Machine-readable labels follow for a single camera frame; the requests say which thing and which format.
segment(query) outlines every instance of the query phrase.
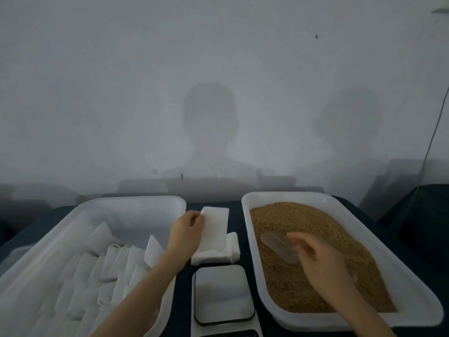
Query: person's left hand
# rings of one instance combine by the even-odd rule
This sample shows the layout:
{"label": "person's left hand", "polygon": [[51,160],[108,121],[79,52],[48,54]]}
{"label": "person's left hand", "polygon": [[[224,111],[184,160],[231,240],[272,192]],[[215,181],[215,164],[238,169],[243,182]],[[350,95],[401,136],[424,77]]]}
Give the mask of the person's left hand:
{"label": "person's left hand", "polygon": [[170,230],[167,254],[180,263],[181,268],[196,252],[201,241],[204,218],[200,212],[189,210],[178,218]]}

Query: kitchen scale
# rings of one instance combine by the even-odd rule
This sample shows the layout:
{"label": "kitchen scale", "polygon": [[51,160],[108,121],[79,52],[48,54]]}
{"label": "kitchen scale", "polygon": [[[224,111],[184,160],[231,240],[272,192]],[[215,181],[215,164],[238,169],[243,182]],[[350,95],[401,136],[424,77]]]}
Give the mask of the kitchen scale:
{"label": "kitchen scale", "polygon": [[191,337],[263,337],[240,265],[202,267],[192,277]]}

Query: clear plastic scoop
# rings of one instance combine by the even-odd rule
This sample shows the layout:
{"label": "clear plastic scoop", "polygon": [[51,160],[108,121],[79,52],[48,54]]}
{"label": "clear plastic scoop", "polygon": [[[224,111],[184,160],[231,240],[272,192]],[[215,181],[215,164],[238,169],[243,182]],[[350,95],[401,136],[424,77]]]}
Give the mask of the clear plastic scoop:
{"label": "clear plastic scoop", "polygon": [[287,264],[300,262],[297,252],[293,249],[295,245],[284,234],[278,232],[266,232],[261,234],[261,241],[270,247]]}

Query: pile of grain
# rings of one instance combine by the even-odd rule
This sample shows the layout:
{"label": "pile of grain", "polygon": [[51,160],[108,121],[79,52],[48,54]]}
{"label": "pile of grain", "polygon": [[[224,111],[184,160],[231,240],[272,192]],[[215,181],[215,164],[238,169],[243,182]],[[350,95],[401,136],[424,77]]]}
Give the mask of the pile of grain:
{"label": "pile of grain", "polygon": [[278,306],[289,312],[334,312],[309,284],[300,263],[287,264],[260,239],[265,232],[300,231],[324,238],[342,253],[348,268],[357,274],[358,290],[378,312],[396,312],[372,255],[331,216],[292,202],[254,208],[250,214],[268,293]]}

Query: white plastic tray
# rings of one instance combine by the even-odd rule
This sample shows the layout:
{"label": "white plastic tray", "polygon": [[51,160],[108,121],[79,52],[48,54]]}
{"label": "white plastic tray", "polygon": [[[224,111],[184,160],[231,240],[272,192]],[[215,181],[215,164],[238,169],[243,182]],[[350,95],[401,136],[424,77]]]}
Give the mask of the white plastic tray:
{"label": "white plastic tray", "polygon": [[443,319],[443,307],[436,295],[396,257],[365,225],[333,197],[309,192],[253,192],[242,198],[246,230],[261,301],[273,318],[292,331],[337,331],[350,327],[337,313],[292,313],[277,306],[267,291],[250,209],[276,202],[295,202],[315,207],[337,220],[352,238],[373,255],[397,313],[381,313],[391,326],[434,326]]}
{"label": "white plastic tray", "polygon": [[[98,198],[75,208],[0,278],[0,336],[22,336],[32,326],[65,264],[86,250],[93,226],[105,221],[116,238],[141,249],[153,234],[165,249],[171,225],[185,207],[185,201],[176,196],[141,196]],[[159,336],[164,330],[174,284],[175,280],[147,336]]]}

